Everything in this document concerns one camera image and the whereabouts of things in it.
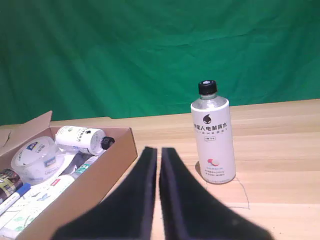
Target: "green fabric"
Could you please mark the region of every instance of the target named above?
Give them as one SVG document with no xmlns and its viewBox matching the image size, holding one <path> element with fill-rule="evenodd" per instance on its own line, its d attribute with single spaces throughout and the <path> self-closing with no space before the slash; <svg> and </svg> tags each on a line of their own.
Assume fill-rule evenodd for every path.
<svg viewBox="0 0 320 240">
<path fill-rule="evenodd" d="M 320 98 L 319 0 L 1 0 L 0 124 Z"/>
</svg>

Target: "white plastic bottle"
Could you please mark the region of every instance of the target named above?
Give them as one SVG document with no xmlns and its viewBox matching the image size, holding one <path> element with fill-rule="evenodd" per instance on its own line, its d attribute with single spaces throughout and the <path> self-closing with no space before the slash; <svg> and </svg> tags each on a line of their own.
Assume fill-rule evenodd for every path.
<svg viewBox="0 0 320 240">
<path fill-rule="evenodd" d="M 228 99 L 217 95 L 213 80 L 198 84 L 200 98 L 191 104 L 202 177 L 213 184 L 236 176 L 235 154 Z"/>
<path fill-rule="evenodd" d="M 55 135 L 55 143 L 60 149 L 92 155 L 100 155 L 114 142 L 112 137 L 106 136 L 103 130 L 97 128 L 63 126 Z"/>
</svg>

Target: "open cardboard box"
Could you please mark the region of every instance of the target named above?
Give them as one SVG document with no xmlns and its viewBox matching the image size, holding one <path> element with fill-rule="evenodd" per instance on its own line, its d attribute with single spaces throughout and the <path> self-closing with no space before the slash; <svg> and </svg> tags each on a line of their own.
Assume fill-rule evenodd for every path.
<svg viewBox="0 0 320 240">
<path fill-rule="evenodd" d="M 52 111 L 49 111 L 15 129 L 0 129 L 0 170 L 11 168 L 14 154 L 28 141 L 55 136 L 62 126 L 50 126 L 51 115 Z M 30 223 L 17 240 L 49 240 L 58 227 L 99 204 L 137 158 L 130 127 L 94 127 L 104 130 L 107 136 L 115 139 L 115 143 Z"/>
</svg>

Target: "bottle cap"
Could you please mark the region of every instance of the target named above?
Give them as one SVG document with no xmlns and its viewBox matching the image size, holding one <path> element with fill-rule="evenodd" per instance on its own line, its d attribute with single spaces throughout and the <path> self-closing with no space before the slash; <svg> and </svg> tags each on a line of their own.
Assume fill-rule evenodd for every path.
<svg viewBox="0 0 320 240">
<path fill-rule="evenodd" d="M 104 138 L 102 138 L 101 147 L 102 149 L 107 150 L 114 143 L 115 143 L 115 139 L 113 137 L 105 136 Z"/>
<path fill-rule="evenodd" d="M 217 90 L 217 83 L 214 80 L 201 81 L 198 84 L 200 95 L 215 94 Z"/>
</svg>

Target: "wooden tabletop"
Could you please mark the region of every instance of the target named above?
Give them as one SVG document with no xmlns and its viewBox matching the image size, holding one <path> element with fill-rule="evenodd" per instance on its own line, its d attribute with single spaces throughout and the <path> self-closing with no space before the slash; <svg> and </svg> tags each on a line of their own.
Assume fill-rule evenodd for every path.
<svg viewBox="0 0 320 240">
<path fill-rule="evenodd" d="M 145 146 L 158 148 L 158 175 L 161 148 L 174 147 L 203 187 L 235 212 L 268 229 L 275 239 L 319 240 L 320 99 L 234 106 L 231 123 L 236 178 L 223 185 L 207 183 L 199 174 L 190 114 L 100 117 L 52 125 L 130 126 L 139 153 Z M 158 189 L 151 235 L 153 240 L 164 239 Z"/>
</svg>

